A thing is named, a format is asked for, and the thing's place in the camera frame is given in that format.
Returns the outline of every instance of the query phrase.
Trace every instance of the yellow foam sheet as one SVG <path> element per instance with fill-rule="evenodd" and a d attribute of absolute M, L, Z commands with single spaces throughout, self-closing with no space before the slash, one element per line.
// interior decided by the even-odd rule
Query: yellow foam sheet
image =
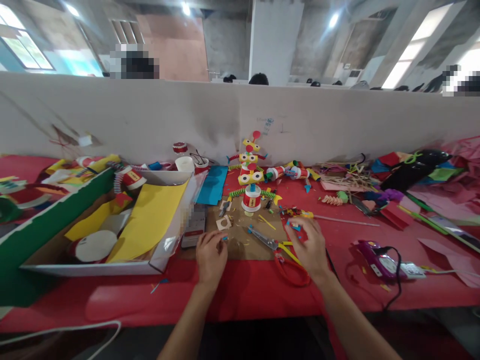
<path fill-rule="evenodd" d="M 107 263 L 134 259 L 150 251 L 164 237 L 188 181 L 178 186 L 145 184 Z"/>
<path fill-rule="evenodd" d="M 100 230 L 100 226 L 104 223 L 105 219 L 110 215 L 118 215 L 125 207 L 130 204 L 131 201 L 124 201 L 123 206 L 118 206 L 117 200 L 106 202 L 95 210 L 89 217 L 77 222 L 73 227 L 65 234 L 65 237 L 71 241 L 82 239 L 90 234 L 96 233 Z"/>

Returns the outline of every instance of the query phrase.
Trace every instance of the blue paper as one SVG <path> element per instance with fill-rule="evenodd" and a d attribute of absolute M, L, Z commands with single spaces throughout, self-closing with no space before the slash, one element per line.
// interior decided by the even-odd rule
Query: blue paper
<path fill-rule="evenodd" d="M 228 166 L 212 166 L 203 182 L 197 204 L 217 205 L 222 199 Z"/>

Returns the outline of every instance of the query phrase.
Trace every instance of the window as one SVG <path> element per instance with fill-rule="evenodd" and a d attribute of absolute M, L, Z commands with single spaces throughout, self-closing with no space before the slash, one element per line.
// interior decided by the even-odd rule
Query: window
<path fill-rule="evenodd" d="M 9 7 L 0 4 L 0 37 L 26 69 L 53 70 L 25 26 Z"/>
<path fill-rule="evenodd" d="M 120 44 L 145 44 L 140 27 L 136 22 L 112 20 L 111 23 Z"/>
<path fill-rule="evenodd" d="M 411 38 L 410 43 L 393 67 L 390 75 L 388 75 L 388 78 L 383 83 L 383 88 L 394 89 L 397 87 L 399 81 L 426 44 L 427 39 L 432 36 L 435 29 L 449 11 L 450 6 L 452 6 L 452 4 L 436 8 L 425 16 L 425 19 L 423 19 L 415 35 Z"/>

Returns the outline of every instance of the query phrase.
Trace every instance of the small tool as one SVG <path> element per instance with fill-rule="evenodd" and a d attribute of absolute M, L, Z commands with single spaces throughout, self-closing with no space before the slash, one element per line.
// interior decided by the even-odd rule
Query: small tool
<path fill-rule="evenodd" d="M 227 211 L 229 206 L 230 206 L 230 201 L 225 202 L 225 204 L 223 205 L 223 208 L 220 211 L 220 215 L 218 215 L 219 218 L 222 218 L 225 215 L 225 212 Z"/>
<path fill-rule="evenodd" d="M 277 193 L 277 189 L 272 191 L 272 194 L 276 194 L 276 193 Z M 270 200 L 268 200 L 268 202 L 266 203 L 265 209 L 270 209 L 270 207 L 272 206 L 272 201 L 273 201 L 272 198 Z"/>
<path fill-rule="evenodd" d="M 283 276 L 283 278 L 285 280 L 287 280 L 290 284 L 292 284 L 296 287 L 304 287 L 304 286 L 307 286 L 308 284 L 310 284 L 309 273 L 304 269 L 300 260 L 297 259 L 297 257 L 287 248 L 287 246 L 292 245 L 291 242 L 289 242 L 289 241 L 278 242 L 277 240 L 266 237 L 261 232 L 254 229 L 251 225 L 250 225 L 250 227 L 247 228 L 247 230 L 248 230 L 249 233 L 251 232 L 253 235 L 255 235 L 262 243 L 264 243 L 270 249 L 272 249 L 273 254 L 275 255 L 276 267 L 278 268 L 278 270 L 280 271 L 280 274 Z M 285 251 L 288 254 L 288 256 L 290 258 L 292 258 L 293 261 L 290 261 L 290 260 L 284 258 L 281 254 L 282 250 Z M 300 280 L 300 281 L 295 281 L 295 280 L 291 279 L 290 277 L 288 277 L 287 274 L 285 273 L 285 270 L 284 270 L 282 264 L 290 265 L 290 266 L 293 266 L 293 267 L 297 268 L 298 270 L 300 270 L 300 272 L 303 275 L 303 279 Z"/>

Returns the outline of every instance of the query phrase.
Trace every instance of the hair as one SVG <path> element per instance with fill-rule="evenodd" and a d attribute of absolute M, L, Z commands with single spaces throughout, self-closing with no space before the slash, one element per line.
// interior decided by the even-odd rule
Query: hair
<path fill-rule="evenodd" d="M 409 90 L 410 90 L 410 88 L 407 85 L 402 85 L 402 86 L 397 87 L 393 91 L 409 91 Z"/>
<path fill-rule="evenodd" d="M 234 80 L 237 80 L 237 77 L 236 77 L 235 75 L 233 75 L 233 74 L 230 74 L 230 76 L 225 76 L 225 77 L 223 78 L 223 82 L 224 82 L 224 83 L 233 83 Z"/>
<path fill-rule="evenodd" d="M 143 51 L 127 51 L 121 59 L 122 79 L 158 79 L 158 65 Z"/>
<path fill-rule="evenodd" d="M 414 88 L 411 92 L 416 93 L 418 90 L 420 90 L 422 88 L 423 85 L 425 85 L 424 82 L 422 82 L 421 85 L 418 85 L 416 88 Z"/>
<path fill-rule="evenodd" d="M 253 75 L 248 83 L 250 85 L 268 85 L 269 79 L 267 78 L 267 75 L 259 72 Z"/>

